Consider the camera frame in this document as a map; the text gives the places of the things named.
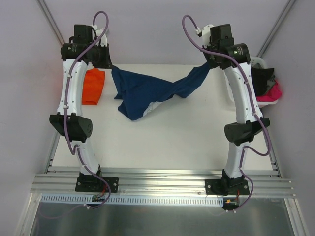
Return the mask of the navy blue t-shirt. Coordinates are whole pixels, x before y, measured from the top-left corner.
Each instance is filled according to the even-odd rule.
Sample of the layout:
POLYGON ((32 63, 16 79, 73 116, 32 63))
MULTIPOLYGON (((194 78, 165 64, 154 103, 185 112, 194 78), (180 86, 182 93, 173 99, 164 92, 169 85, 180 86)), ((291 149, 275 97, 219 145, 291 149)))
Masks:
POLYGON ((204 64, 193 68, 187 76, 170 82, 113 67, 111 75, 117 90, 115 99, 122 100, 118 111, 135 121, 175 95, 187 98, 202 85, 210 69, 208 64, 204 64))

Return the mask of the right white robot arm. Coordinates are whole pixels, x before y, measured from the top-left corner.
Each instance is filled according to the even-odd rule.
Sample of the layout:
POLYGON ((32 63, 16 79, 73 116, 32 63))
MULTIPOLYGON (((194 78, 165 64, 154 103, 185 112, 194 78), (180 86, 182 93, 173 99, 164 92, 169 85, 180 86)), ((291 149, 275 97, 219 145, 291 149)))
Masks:
POLYGON ((264 118, 254 94, 251 57, 246 44, 235 44, 229 24, 207 25, 201 31, 207 62, 224 71, 236 108, 236 122, 227 124, 228 159, 221 179, 206 180, 206 189, 218 195, 248 195, 242 170, 247 149, 255 135, 265 132, 270 120, 264 118))

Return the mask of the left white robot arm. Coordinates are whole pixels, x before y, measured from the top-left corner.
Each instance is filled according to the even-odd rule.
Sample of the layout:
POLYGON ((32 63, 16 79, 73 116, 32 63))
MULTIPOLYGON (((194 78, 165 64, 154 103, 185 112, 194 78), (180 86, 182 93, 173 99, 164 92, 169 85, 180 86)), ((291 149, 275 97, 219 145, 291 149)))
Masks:
POLYGON ((81 165, 79 180, 86 181, 92 191, 103 187, 100 165, 90 140, 93 123, 83 116, 82 93, 88 66, 110 69, 112 62, 106 29, 97 25, 75 25, 74 35, 61 47, 63 60, 63 88, 60 103, 49 122, 64 136, 71 154, 76 155, 81 165))

